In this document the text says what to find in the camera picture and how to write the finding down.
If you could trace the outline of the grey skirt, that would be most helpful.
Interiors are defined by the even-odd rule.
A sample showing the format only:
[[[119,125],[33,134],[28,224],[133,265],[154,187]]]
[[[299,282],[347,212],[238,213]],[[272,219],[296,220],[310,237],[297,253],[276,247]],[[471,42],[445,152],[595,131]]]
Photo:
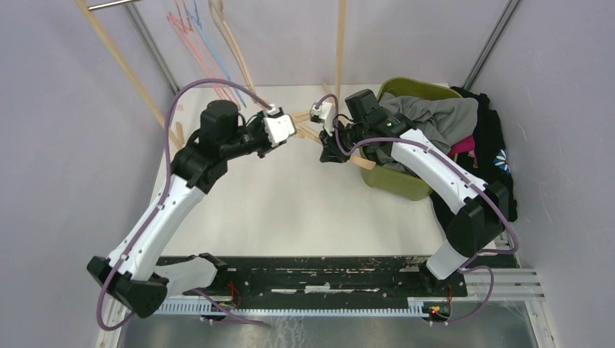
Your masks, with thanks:
[[[414,122],[445,154],[473,135],[478,120],[479,102],[472,98],[428,100],[384,93],[379,104],[388,115],[400,113]]]

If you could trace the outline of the magenta pleated skirt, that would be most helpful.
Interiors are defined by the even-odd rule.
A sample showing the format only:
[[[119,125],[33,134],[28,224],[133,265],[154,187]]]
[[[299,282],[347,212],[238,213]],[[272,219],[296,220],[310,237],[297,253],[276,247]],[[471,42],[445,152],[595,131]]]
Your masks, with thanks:
[[[473,136],[468,136],[456,144],[453,144],[448,152],[449,157],[454,157],[457,154],[472,152],[475,149],[476,143]]]

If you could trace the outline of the wooden hanger with grey skirt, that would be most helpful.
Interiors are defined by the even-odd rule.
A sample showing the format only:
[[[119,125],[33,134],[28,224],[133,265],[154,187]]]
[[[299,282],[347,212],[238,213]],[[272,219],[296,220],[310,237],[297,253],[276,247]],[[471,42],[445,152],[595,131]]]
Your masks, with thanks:
[[[321,145],[323,148],[323,152],[327,159],[333,159],[334,162],[337,163],[346,163],[351,162],[358,167],[361,167],[366,170],[373,170],[376,167],[376,163],[374,161],[370,161],[369,159],[364,159],[359,155],[351,154],[351,155],[343,155],[339,146],[336,142],[335,137],[330,137],[327,133],[326,136],[321,138],[315,130],[305,125],[305,123],[309,120],[309,111],[303,111],[292,115],[292,120],[294,121],[294,125],[297,129],[298,138],[306,138],[316,142],[318,145]]]

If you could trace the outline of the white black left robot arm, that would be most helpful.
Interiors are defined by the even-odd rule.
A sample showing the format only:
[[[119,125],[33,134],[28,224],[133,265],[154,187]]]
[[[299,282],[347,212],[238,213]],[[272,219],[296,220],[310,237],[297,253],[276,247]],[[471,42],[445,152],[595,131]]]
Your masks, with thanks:
[[[140,318],[154,314],[168,297],[193,289],[223,293],[228,285],[224,262],[205,253],[159,265],[162,251],[227,173],[230,160],[252,153],[263,158],[295,133],[292,118],[278,107],[244,120],[234,103],[210,102],[200,115],[200,127],[174,155],[164,186],[138,224],[107,257],[89,261],[87,270],[103,293]]]

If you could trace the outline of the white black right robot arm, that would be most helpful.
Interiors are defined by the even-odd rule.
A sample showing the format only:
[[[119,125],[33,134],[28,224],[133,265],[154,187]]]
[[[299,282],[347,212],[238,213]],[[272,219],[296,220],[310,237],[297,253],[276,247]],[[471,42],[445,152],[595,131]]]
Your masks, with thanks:
[[[310,120],[322,125],[321,162],[343,163],[358,149],[374,150],[409,169],[448,206],[452,220],[444,228],[445,241],[421,265],[419,287],[429,296],[447,288],[448,277],[467,267],[503,231],[513,229],[508,219],[509,190],[499,181],[488,183],[463,169],[449,156],[450,145],[436,136],[436,120],[468,120],[476,113],[474,100],[428,100],[383,93],[376,97],[363,89],[345,100],[349,124],[328,94],[310,109]]]

